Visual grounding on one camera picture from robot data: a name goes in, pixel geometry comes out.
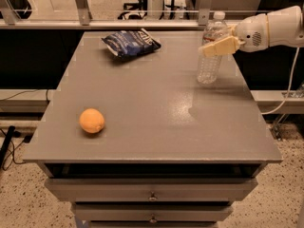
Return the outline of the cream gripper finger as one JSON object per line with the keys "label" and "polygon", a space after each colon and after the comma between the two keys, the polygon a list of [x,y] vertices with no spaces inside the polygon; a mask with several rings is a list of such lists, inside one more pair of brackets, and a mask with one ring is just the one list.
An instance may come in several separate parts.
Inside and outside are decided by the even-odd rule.
{"label": "cream gripper finger", "polygon": [[226,36],[226,35],[236,36],[237,35],[236,29],[237,29],[236,25],[227,25],[220,29],[219,34],[221,36]]}
{"label": "cream gripper finger", "polygon": [[243,44],[236,36],[229,35],[199,47],[199,54],[205,58],[234,54]]}

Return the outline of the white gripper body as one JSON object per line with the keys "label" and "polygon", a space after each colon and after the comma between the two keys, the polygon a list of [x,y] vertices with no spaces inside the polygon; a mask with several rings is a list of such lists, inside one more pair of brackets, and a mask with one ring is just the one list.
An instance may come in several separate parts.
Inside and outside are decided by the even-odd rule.
{"label": "white gripper body", "polygon": [[240,50],[256,52],[269,46],[268,17],[259,14],[248,17],[239,22],[235,28],[235,35],[240,41]]}

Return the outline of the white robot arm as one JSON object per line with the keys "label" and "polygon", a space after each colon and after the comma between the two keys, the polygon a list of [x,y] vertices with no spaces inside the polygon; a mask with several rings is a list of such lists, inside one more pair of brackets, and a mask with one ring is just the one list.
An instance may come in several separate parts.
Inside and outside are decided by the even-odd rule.
{"label": "white robot arm", "polygon": [[204,57],[256,52],[274,46],[304,47],[303,12],[299,6],[247,17],[227,33],[199,48]]}

